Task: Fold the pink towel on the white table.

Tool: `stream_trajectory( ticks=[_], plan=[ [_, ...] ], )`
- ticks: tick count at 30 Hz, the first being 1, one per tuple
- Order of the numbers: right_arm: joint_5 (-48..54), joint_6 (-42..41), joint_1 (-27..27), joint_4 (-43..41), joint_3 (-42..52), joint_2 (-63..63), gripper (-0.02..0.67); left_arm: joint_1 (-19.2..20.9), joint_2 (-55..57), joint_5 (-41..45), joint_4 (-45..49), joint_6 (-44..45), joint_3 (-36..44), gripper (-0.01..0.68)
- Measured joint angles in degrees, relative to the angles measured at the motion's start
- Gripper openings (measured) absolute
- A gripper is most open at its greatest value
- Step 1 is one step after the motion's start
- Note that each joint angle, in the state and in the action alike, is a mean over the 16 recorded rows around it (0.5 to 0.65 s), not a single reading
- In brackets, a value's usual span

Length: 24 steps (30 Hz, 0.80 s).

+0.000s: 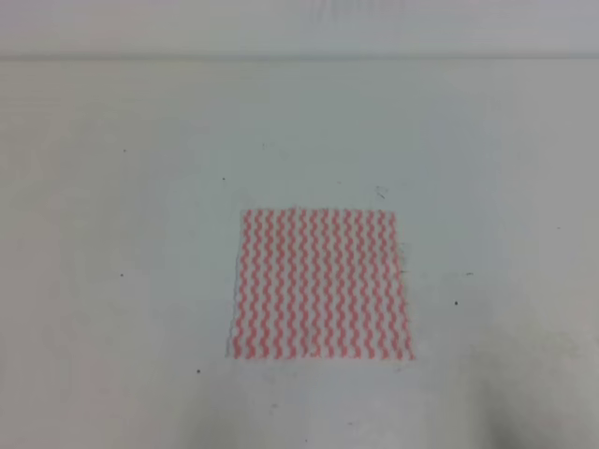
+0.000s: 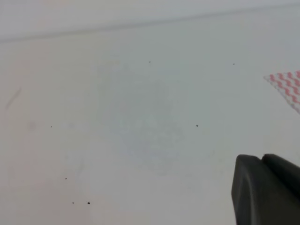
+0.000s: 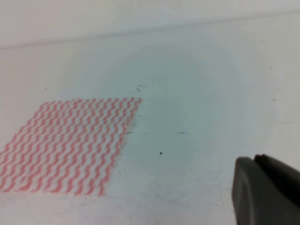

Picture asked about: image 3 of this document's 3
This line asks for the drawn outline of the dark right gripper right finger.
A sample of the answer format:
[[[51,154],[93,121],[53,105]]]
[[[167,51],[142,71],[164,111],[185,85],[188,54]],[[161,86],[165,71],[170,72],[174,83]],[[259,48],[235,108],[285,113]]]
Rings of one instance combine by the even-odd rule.
[[[265,154],[256,155],[254,161],[288,199],[300,198],[300,172],[298,170]]]

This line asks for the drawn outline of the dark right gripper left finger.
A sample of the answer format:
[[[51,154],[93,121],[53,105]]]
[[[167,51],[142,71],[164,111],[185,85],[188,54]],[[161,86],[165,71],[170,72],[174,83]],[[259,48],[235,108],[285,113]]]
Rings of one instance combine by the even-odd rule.
[[[298,225],[300,199],[288,199],[254,158],[235,162],[232,202],[238,225]]]

